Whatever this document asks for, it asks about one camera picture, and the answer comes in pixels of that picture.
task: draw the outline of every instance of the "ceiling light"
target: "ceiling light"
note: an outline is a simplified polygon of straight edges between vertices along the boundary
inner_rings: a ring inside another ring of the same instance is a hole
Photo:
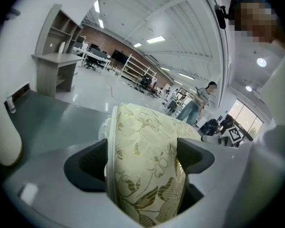
[[[180,84],[180,85],[182,85],[180,82],[177,82],[176,80],[174,81],[175,83],[178,83],[178,84]]]
[[[101,28],[104,28],[104,23],[103,23],[103,21],[101,19],[99,19],[99,25],[100,25]]]
[[[134,45],[135,48],[136,47],[140,47],[140,46],[141,46],[141,43],[137,43],[137,44]]]
[[[260,66],[260,67],[266,67],[267,63],[265,61],[264,58],[258,58],[256,63]]]
[[[96,11],[97,13],[100,13],[98,0],[94,3],[94,8],[95,8],[95,11]]]
[[[189,76],[187,76],[187,75],[184,75],[184,74],[181,74],[181,73],[179,73],[179,75],[181,75],[181,76],[184,76],[184,77],[186,77],[186,78],[189,78],[189,79],[193,79],[193,80],[194,80],[194,78],[189,77]]]
[[[171,71],[170,69],[167,69],[167,68],[164,68],[164,67],[161,67],[161,69],[162,69],[162,70],[169,71],[169,72]]]
[[[252,91],[252,88],[250,86],[246,86],[246,90]]]
[[[159,41],[163,41],[163,40],[165,40],[164,37],[158,36],[158,37],[155,37],[155,38],[153,38],[153,39],[147,40],[147,42],[148,42],[149,44],[151,44],[151,43],[155,43],[155,42],[159,42]]]

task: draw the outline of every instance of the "gray table surface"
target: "gray table surface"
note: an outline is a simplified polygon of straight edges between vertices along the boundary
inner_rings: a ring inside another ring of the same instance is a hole
[[[101,124],[110,116],[34,91],[26,92],[15,107],[10,118],[21,136],[23,153],[15,166],[0,165],[2,180],[41,153],[97,140]]]

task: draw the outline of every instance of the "metal rack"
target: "metal rack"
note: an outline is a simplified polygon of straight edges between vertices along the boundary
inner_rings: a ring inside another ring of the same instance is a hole
[[[123,66],[123,69],[120,72],[120,77],[123,76],[131,80],[132,82],[136,83],[139,77],[143,77],[145,75],[154,78],[156,72],[151,70],[150,67],[146,66],[145,64],[137,60],[135,57],[133,57],[132,54],[130,54],[126,63]]]

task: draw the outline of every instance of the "gold floral pattern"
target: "gold floral pattern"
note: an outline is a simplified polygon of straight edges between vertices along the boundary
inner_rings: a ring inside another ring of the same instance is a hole
[[[118,106],[118,204],[144,227],[163,223],[177,214],[186,177],[176,158],[178,137],[200,139],[184,122],[134,104]]]

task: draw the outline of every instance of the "window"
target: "window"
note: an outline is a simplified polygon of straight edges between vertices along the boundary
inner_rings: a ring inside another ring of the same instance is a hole
[[[229,115],[231,115],[239,124],[241,124],[241,126],[253,138],[255,138],[263,125],[263,122],[239,100],[236,100],[229,111]]]

